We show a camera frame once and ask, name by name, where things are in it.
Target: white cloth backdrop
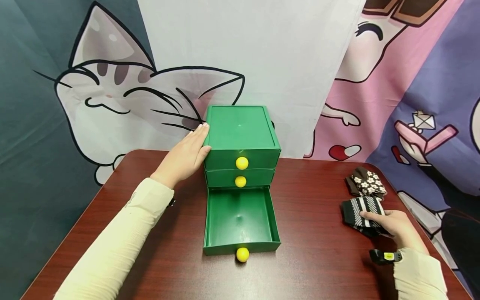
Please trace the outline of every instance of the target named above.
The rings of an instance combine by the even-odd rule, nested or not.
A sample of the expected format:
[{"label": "white cloth backdrop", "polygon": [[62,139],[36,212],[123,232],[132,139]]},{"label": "white cloth backdrop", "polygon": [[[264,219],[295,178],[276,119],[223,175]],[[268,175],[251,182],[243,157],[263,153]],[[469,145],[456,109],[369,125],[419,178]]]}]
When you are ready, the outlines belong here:
[{"label": "white cloth backdrop", "polygon": [[[266,105],[283,157],[312,145],[365,0],[138,0],[157,70],[240,73],[238,105]],[[225,90],[209,104],[232,104]]]}]

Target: hand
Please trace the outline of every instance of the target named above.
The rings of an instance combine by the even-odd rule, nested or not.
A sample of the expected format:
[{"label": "hand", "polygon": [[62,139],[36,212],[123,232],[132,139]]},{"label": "hand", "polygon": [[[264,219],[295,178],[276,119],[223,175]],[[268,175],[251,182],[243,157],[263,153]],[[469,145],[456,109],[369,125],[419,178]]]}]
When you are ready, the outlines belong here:
[{"label": "hand", "polygon": [[410,248],[429,255],[427,247],[406,213],[399,210],[385,210],[385,215],[360,212],[360,216],[375,221],[385,228],[394,237],[399,248]]},{"label": "hand", "polygon": [[179,181],[190,177],[212,149],[210,146],[202,146],[209,129],[210,126],[203,123],[195,131],[189,132],[170,150],[150,178],[173,189]]},{"label": "hand", "polygon": [[345,113],[345,115],[342,117],[342,122],[345,126],[348,126],[348,125],[360,126],[359,118],[357,118],[357,116],[350,113]]},{"label": "hand", "polygon": [[410,155],[413,159],[415,159],[419,164],[428,164],[429,162],[425,158],[425,154],[420,150],[420,148],[415,144],[410,144],[407,142],[403,137],[399,136],[400,144],[402,144],[403,149]]}]

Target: wooden table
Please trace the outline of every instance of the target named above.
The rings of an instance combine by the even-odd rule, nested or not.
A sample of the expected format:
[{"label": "wooden table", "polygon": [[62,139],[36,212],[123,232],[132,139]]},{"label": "wooden table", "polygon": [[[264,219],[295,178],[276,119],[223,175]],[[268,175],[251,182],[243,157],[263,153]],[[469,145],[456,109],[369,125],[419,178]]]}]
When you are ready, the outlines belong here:
[{"label": "wooden table", "polygon": [[[24,300],[53,297],[82,254],[165,154],[136,150],[126,155]],[[282,244],[276,252],[253,253],[246,264],[236,263],[233,254],[203,255],[206,185],[199,170],[177,186],[176,204],[150,233],[118,299],[396,299],[393,267],[373,265],[368,254],[372,248],[395,251],[393,241],[370,240],[342,224],[340,203],[352,198],[344,178],[358,166],[380,175],[388,191],[385,209],[407,211],[372,165],[281,159],[271,194]],[[432,256],[442,261],[421,235]],[[449,298],[470,299],[443,261],[442,269]]]}]

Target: green plastic drawer unit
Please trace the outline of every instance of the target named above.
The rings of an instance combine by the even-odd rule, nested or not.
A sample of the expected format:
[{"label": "green plastic drawer unit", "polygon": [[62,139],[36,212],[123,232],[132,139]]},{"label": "green plastic drawer unit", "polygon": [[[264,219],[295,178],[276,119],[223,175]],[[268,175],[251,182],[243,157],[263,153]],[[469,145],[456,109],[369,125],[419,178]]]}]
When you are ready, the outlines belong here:
[{"label": "green plastic drawer unit", "polygon": [[245,187],[270,185],[274,169],[247,170],[211,170],[205,172],[208,187],[235,187],[235,179],[243,176],[247,181]]},{"label": "green plastic drawer unit", "polygon": [[265,106],[209,106],[210,132],[205,145],[212,150],[205,170],[237,169],[239,157],[252,169],[275,168],[280,144]]},{"label": "green plastic drawer unit", "polygon": [[280,246],[272,198],[268,187],[208,188],[204,253],[234,254],[275,251]]}]

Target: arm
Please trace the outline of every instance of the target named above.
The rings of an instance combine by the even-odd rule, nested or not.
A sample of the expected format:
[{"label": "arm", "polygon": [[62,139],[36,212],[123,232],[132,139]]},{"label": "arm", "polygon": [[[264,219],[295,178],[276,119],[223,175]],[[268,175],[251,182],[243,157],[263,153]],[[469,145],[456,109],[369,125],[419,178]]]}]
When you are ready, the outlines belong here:
[{"label": "arm", "polygon": [[399,300],[448,299],[438,260],[410,248],[398,251],[402,253],[402,260],[395,263],[393,276]]},{"label": "arm", "polygon": [[138,185],[68,274],[54,299],[116,298],[148,233],[173,198],[173,188],[198,170],[210,151],[210,146],[203,146],[208,130],[208,124],[200,124],[189,132],[150,178]]},{"label": "arm", "polygon": [[385,215],[360,212],[360,216],[386,229],[402,253],[402,260],[395,263],[393,274],[399,300],[448,299],[440,262],[430,256],[406,213],[385,210]]},{"label": "arm", "polygon": [[360,126],[360,120],[357,116],[348,111],[333,108],[326,103],[320,115],[327,118],[342,119],[345,126]]},{"label": "arm", "polygon": [[115,299],[173,190],[144,179],[81,257],[54,299]]}]

